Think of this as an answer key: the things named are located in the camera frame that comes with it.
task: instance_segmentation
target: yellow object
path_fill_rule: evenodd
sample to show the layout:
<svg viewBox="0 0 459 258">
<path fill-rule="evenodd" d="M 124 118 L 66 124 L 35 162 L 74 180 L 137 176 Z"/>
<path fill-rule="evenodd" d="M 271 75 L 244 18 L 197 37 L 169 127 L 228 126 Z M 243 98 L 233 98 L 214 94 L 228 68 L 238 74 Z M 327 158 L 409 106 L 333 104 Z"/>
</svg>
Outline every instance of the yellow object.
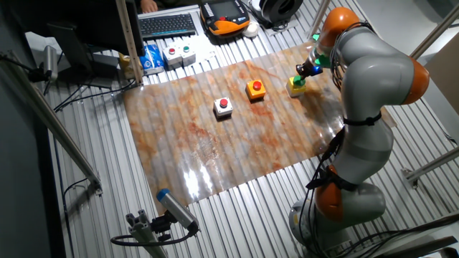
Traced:
<svg viewBox="0 0 459 258">
<path fill-rule="evenodd" d="M 246 21 L 243 24 L 236 24 L 234 22 L 230 21 L 216 21 L 214 24 L 218 28 L 218 30 L 213 30 L 212 28 L 209 28 L 210 31 L 214 35 L 223 35 L 223 34 L 229 34 L 233 32 L 237 32 L 240 29 L 244 29 L 249 25 L 250 21 Z"/>
<path fill-rule="evenodd" d="M 120 52 L 118 52 L 118 55 L 120 56 L 120 66 L 124 72 L 124 76 L 128 80 L 134 79 L 136 76 L 134 75 L 134 69 L 132 68 L 131 58 L 129 56 L 121 54 Z M 138 61 L 138 66 L 141 68 L 141 70 L 143 70 L 140 60 Z"/>
<path fill-rule="evenodd" d="M 249 100 L 261 100 L 266 94 L 266 89 L 261 80 L 253 80 L 247 83 L 245 92 Z"/>
<path fill-rule="evenodd" d="M 288 94 L 291 97 L 301 96 L 306 91 L 306 84 L 299 87 L 293 83 L 293 79 L 294 77 L 290 77 L 288 79 L 287 85 L 285 86 L 287 88 Z"/>
</svg>

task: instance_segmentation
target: blue box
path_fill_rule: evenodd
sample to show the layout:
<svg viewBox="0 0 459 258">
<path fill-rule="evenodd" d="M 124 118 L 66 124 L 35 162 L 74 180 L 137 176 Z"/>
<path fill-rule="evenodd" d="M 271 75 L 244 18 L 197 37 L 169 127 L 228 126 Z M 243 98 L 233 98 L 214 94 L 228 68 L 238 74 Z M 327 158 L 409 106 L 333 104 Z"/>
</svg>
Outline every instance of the blue box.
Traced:
<svg viewBox="0 0 459 258">
<path fill-rule="evenodd" d="M 164 71 L 164 62 L 155 44 L 145 46 L 145 56 L 139 57 L 144 75 L 154 75 Z"/>
</svg>

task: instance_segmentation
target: screen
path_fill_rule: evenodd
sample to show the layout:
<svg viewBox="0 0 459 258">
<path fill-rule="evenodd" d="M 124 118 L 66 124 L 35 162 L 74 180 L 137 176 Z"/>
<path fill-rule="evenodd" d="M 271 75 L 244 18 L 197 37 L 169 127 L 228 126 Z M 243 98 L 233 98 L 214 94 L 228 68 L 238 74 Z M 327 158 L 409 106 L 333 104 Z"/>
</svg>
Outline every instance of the screen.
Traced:
<svg viewBox="0 0 459 258">
<path fill-rule="evenodd" d="M 214 3 L 210 6 L 214 15 L 219 17 L 233 17 L 239 16 L 240 11 L 236 8 L 236 5 L 233 1 L 225 1 L 222 3 Z"/>
</svg>

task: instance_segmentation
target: white mouse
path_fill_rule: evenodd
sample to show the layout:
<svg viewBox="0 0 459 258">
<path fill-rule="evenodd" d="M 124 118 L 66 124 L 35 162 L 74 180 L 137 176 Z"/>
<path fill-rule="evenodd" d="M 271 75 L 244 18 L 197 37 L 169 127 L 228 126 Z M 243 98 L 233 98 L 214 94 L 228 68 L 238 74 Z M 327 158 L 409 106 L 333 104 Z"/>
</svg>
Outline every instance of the white mouse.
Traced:
<svg viewBox="0 0 459 258">
<path fill-rule="evenodd" d="M 258 35 L 258 23 L 256 21 L 250 21 L 247 28 L 242 32 L 244 37 L 256 37 Z"/>
</svg>

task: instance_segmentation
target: metal rail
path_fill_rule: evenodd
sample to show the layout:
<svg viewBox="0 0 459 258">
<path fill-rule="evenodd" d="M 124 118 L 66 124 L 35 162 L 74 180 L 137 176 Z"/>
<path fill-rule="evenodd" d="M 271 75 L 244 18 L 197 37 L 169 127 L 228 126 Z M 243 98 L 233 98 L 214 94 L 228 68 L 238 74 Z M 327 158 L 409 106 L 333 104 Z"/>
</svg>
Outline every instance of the metal rail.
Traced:
<svg viewBox="0 0 459 258">
<path fill-rule="evenodd" d="M 24 70 L 15 64 L 6 61 L 0 61 L 0 69 L 13 82 L 14 86 L 21 92 L 30 104 L 35 113 L 40 117 L 42 122 L 48 127 L 54 137 L 59 141 L 62 147 L 67 151 L 71 159 L 77 164 L 78 168 L 85 174 L 88 180 L 95 188 L 97 194 L 102 193 L 99 176 L 82 154 L 76 143 L 70 137 L 64 125 L 59 121 L 55 112 L 48 105 L 41 92 L 31 84 Z"/>
<path fill-rule="evenodd" d="M 416 47 L 411 53 L 413 59 L 418 59 L 422 54 L 437 40 L 443 32 L 458 18 L 459 16 L 459 4 L 457 4 L 453 10 L 440 22 L 435 29 Z"/>
<path fill-rule="evenodd" d="M 140 64 L 137 51 L 136 43 L 134 42 L 134 36 L 132 35 L 132 27 L 129 22 L 128 10 L 126 8 L 126 0 L 116 0 L 116 6 L 118 7 L 118 13 L 120 15 L 121 26 L 123 27 L 124 37 L 126 39 L 126 44 L 128 45 L 129 57 L 131 58 L 132 68 L 134 70 L 134 76 L 136 77 L 136 83 L 138 86 L 143 85 L 143 74 L 141 68 L 138 66 Z"/>
<path fill-rule="evenodd" d="M 417 187 L 417 180 L 419 177 L 422 175 L 425 175 L 426 173 L 431 172 L 432 170 L 438 168 L 439 166 L 446 164 L 449 161 L 452 161 L 453 159 L 459 157 L 459 147 L 456 147 L 447 153 L 441 155 L 440 157 L 436 158 L 433 161 L 430 161 L 426 165 L 418 168 L 415 171 L 411 171 L 407 168 L 402 169 L 402 173 L 404 174 L 404 177 L 408 180 L 408 182 L 413 186 Z"/>
</svg>

